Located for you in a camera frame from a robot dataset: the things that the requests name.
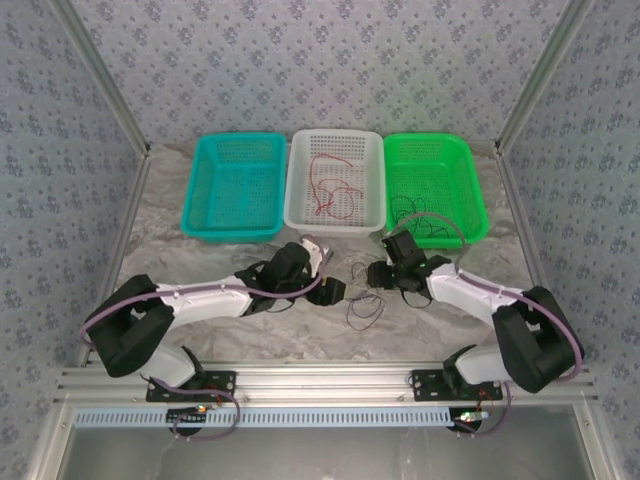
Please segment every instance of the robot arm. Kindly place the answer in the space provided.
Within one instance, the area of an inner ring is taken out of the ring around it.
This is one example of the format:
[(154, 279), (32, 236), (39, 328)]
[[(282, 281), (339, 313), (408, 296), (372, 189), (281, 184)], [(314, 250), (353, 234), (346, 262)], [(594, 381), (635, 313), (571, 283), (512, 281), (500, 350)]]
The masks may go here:
[[(467, 272), (457, 272), (445, 257), (426, 258), (406, 230), (383, 239), (383, 244), (388, 261), (369, 266), (370, 286), (415, 292), (448, 303), (496, 331), (497, 345), (471, 345), (444, 362), (445, 380), (457, 396), (464, 397), (465, 390), (473, 390), (474, 385), (496, 380), (513, 380), (523, 389), (537, 393), (574, 366), (575, 355), (566, 335), (522, 301), (529, 299), (552, 312), (575, 339), (548, 290), (539, 286), (527, 291), (505, 288)], [(584, 356), (582, 346), (579, 349)]]
[[(449, 259), (426, 258), (408, 231), (385, 238), (383, 244), (389, 261), (369, 266), (370, 286), (416, 292), (449, 303), (496, 331), (496, 346), (471, 345), (444, 362), (442, 376), (456, 398), (467, 398), (469, 392), (477, 392), (477, 385), (496, 380), (513, 380), (536, 393), (574, 365), (575, 354), (566, 334), (522, 301), (542, 305), (575, 338), (548, 290), (503, 288), (466, 272), (463, 279)], [(300, 243), (288, 243), (278, 250), (270, 261), (216, 282), (183, 287), (154, 284), (147, 275), (137, 275), (89, 317), (83, 331), (110, 376), (139, 373), (170, 387), (196, 390), (201, 387), (197, 360), (186, 348), (162, 345), (166, 333), (213, 317), (258, 313), (269, 309), (276, 298), (293, 299), (302, 291), (315, 305), (334, 305), (343, 299), (345, 284), (334, 278), (318, 283), (320, 266), (327, 257), (327, 249), (303, 237)], [(128, 308), (117, 307), (123, 302)]]
[[(128, 308), (106, 315), (99, 323), (85, 326), (85, 330), (110, 376), (135, 373), (158, 378), (171, 387), (184, 385), (194, 377), (197, 362), (187, 349), (161, 344), (168, 331), (213, 317), (258, 313), (269, 309), (276, 301), (274, 297), (293, 301), (296, 292), (310, 286), (318, 276), (327, 257), (328, 249), (303, 237), (300, 243), (291, 242), (278, 250), (270, 261), (259, 262), (216, 282), (164, 285), (154, 284), (147, 275), (137, 275), (107, 299), (87, 322), (123, 300), (141, 295), (153, 298), (130, 302)], [(333, 305), (342, 300), (344, 289), (344, 283), (326, 279), (307, 292), (306, 298), (316, 305)], [(256, 293), (260, 291), (277, 295), (266, 297)]]

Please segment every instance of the wall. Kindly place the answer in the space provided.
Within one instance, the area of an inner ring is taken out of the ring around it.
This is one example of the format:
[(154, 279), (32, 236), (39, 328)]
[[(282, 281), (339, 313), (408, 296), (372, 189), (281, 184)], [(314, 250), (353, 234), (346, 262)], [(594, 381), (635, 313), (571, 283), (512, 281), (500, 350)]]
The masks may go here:
[(351, 127), (497, 137), (566, 0), (75, 0), (151, 142)]
[(0, 2), (0, 17), (0, 478), (18, 479), (137, 159), (48, 3)]
[(508, 159), (553, 290), (640, 478), (640, 5), (596, 4)]

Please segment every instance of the white basket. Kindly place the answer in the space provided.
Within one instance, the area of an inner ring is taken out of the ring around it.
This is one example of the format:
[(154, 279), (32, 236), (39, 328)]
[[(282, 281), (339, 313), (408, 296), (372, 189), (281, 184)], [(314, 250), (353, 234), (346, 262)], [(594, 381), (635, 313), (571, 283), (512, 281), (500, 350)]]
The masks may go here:
[(359, 130), (297, 132), (291, 142), (284, 221), (300, 233), (326, 237), (365, 237), (380, 230), (386, 221), (382, 137)]

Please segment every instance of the mesh basket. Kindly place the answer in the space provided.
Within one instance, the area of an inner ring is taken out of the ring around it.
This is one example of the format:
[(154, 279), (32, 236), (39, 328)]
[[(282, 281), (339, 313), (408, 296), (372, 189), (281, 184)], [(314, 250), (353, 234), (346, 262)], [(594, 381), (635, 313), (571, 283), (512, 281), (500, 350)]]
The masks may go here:
[(200, 138), (182, 231), (207, 242), (266, 242), (282, 228), (286, 139), (274, 133)]
[(302, 233), (361, 237), (386, 216), (382, 138), (358, 130), (293, 136), (284, 221)]
[[(483, 239), (489, 219), (469, 146), (454, 135), (407, 133), (384, 139), (387, 229), (417, 212), (453, 220), (469, 243)], [(421, 248), (456, 248), (445, 222), (423, 217), (406, 224)]]

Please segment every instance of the marble surface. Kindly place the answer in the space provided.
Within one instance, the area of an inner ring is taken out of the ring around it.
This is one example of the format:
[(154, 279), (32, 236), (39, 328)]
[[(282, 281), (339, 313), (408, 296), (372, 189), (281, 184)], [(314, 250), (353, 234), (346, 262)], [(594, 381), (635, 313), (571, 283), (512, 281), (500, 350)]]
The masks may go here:
[[(223, 278), (271, 258), (299, 235), (285, 227), (268, 244), (215, 245), (186, 237), (180, 218), (193, 149), (153, 146), (151, 167), (127, 245), (119, 284), (138, 273), (154, 282), (195, 283)], [(465, 257), (463, 267), (489, 280), (516, 287), (531, 284), (513, 216), (495, 160), (476, 158), (491, 229)], [(344, 281), (361, 261), (384, 259), (379, 238), (326, 239), (334, 251), (328, 273)], [(455, 251), (440, 252), (453, 256)], [(405, 305), (398, 292), (383, 292), (383, 315), (367, 331), (345, 321), (347, 303), (316, 307), (304, 299), (280, 314), (215, 318), (170, 332), (166, 341), (186, 345), (201, 359), (217, 360), (443, 360), (471, 343), (496, 342), (492, 329), (455, 307), (434, 302), (426, 309)], [(422, 297), (410, 297), (423, 304)], [(286, 304), (280, 302), (274, 310)], [(365, 311), (368, 305), (361, 305)], [(356, 326), (368, 320), (352, 317)]]

